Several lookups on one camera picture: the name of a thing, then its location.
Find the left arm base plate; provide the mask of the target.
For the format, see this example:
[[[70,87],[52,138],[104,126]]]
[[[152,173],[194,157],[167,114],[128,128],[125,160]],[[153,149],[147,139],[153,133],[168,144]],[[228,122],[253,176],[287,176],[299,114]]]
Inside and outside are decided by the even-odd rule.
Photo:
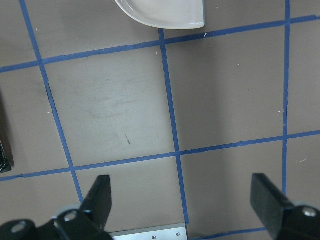
[[[109,233],[114,240],[187,240],[184,223],[139,228]]]

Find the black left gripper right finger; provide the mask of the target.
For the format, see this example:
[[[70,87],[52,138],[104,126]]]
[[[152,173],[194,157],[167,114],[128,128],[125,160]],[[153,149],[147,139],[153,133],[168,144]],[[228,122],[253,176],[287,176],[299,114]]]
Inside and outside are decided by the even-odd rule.
[[[251,176],[250,204],[273,240],[278,238],[285,218],[295,208],[264,173],[254,173]]]

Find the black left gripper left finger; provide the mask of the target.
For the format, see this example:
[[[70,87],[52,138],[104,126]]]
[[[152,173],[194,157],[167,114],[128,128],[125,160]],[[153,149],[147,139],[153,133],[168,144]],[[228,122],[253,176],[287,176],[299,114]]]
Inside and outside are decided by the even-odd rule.
[[[112,209],[112,189],[109,175],[99,175],[91,186],[79,210],[101,230],[105,229]]]

